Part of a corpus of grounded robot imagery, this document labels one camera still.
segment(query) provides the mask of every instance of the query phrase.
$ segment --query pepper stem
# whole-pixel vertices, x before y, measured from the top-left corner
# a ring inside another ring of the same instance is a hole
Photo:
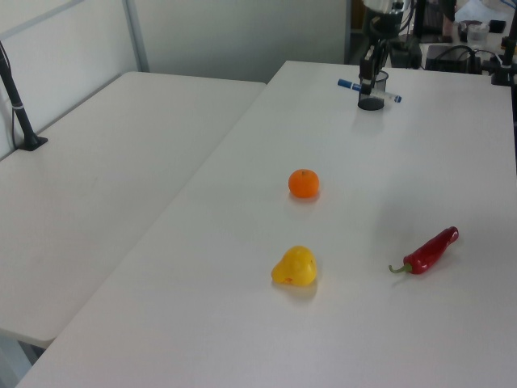
[[[393,273],[411,272],[411,270],[413,270],[413,267],[411,267],[411,264],[405,264],[402,268],[399,268],[399,269],[393,269],[393,267],[391,265],[389,265],[388,268]]]

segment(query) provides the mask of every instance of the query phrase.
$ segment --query white table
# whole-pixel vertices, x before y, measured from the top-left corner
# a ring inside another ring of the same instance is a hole
[[[126,74],[0,162],[0,334],[47,347],[263,88]]]
[[[510,90],[391,69],[402,103],[364,112],[336,86],[357,74],[285,64],[19,388],[512,386]],[[316,201],[288,194],[297,168]],[[388,271],[452,225],[429,272]],[[317,283],[273,285],[296,244]]]

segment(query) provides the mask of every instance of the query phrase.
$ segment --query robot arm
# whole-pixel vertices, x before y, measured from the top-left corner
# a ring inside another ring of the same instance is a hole
[[[366,6],[363,32],[369,39],[368,51],[360,61],[361,92],[369,95],[376,76],[386,63],[387,40],[398,36],[402,15],[413,0],[363,0]]]

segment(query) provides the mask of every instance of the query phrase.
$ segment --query marker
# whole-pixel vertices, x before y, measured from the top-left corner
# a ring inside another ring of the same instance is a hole
[[[346,87],[348,89],[352,89],[353,91],[358,91],[359,93],[361,92],[361,85],[358,83],[353,83],[350,81],[345,81],[344,79],[340,79],[338,81],[338,85]],[[400,95],[394,95],[386,91],[378,91],[377,89],[372,89],[370,95],[373,97],[377,97],[378,99],[390,99],[396,103],[400,103],[402,101],[402,97]]]

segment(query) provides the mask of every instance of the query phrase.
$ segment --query tangerine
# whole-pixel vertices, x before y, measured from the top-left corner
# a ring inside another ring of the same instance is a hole
[[[310,198],[317,195],[320,179],[314,171],[301,169],[289,177],[289,190],[298,198]]]

